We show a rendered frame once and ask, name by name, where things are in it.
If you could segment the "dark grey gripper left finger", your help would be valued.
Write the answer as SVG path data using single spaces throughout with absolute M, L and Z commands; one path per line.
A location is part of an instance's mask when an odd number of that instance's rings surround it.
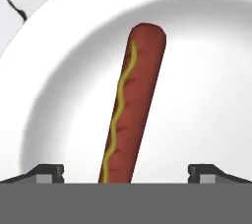
M 0 184 L 63 184 L 63 174 L 63 164 L 38 164 L 28 173 L 0 181 Z

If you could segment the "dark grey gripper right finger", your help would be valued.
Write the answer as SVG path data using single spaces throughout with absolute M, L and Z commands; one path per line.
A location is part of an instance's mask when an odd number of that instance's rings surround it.
M 224 173 L 214 164 L 190 164 L 189 184 L 252 184 L 252 181 Z

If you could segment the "large white plate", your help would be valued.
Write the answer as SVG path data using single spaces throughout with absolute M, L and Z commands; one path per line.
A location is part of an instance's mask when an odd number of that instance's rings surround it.
M 40 163 L 97 180 L 143 22 L 167 43 L 134 181 L 183 183 L 191 163 L 252 180 L 252 0 L 0 0 L 0 180 Z

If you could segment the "red sausage with mustard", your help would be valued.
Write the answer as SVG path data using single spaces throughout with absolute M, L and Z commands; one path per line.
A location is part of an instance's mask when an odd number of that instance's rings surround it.
M 128 36 L 98 180 L 132 180 L 166 45 L 163 29 L 134 26 Z

